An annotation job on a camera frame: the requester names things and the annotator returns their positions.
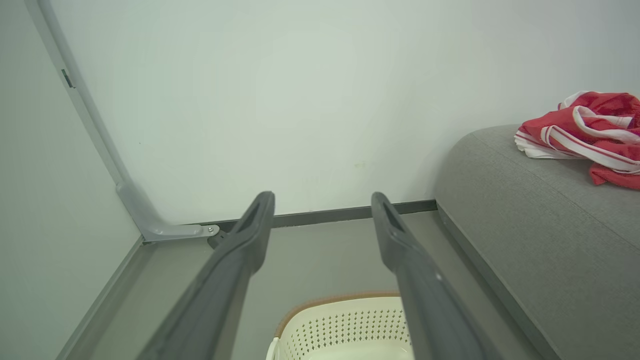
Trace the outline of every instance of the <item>gray sofa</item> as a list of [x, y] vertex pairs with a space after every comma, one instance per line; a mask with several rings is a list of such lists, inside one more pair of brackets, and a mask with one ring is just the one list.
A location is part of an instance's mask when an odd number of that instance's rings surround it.
[[517, 128], [455, 145], [441, 217], [545, 359], [640, 359], [640, 192], [594, 186], [590, 161], [527, 158]]

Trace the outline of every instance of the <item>red clothing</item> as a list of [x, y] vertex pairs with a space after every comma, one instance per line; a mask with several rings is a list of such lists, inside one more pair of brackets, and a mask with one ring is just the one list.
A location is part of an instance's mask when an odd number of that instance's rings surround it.
[[579, 92], [524, 122], [515, 139], [530, 158], [593, 160], [596, 185], [640, 190], [640, 101], [630, 94]]

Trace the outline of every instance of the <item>basket rim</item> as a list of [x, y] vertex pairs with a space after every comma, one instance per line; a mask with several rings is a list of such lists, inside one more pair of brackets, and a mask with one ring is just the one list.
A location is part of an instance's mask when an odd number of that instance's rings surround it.
[[278, 324], [275, 337], [280, 338], [282, 336], [282, 333], [284, 332], [284, 328], [287, 327], [287, 324], [291, 321], [291, 319], [293, 319], [293, 317], [296, 316], [298, 313], [310, 307], [326, 305], [326, 304], [331, 304], [331, 303], [340, 302], [340, 301], [370, 299], [370, 298], [376, 298], [376, 297], [400, 297], [400, 293], [398, 291], [366, 291], [362, 293], [337, 295], [337, 296], [325, 297], [321, 299], [308, 301], [302, 305], [298, 305], [294, 307], [291, 311], [289, 311], [285, 315], [285, 317], [282, 319], [280, 324]]

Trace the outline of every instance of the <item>white laundry basket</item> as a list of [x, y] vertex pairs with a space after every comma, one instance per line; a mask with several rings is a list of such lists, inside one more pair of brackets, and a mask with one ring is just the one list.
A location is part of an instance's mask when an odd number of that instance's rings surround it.
[[398, 293], [309, 302], [280, 323], [266, 360], [413, 360]]

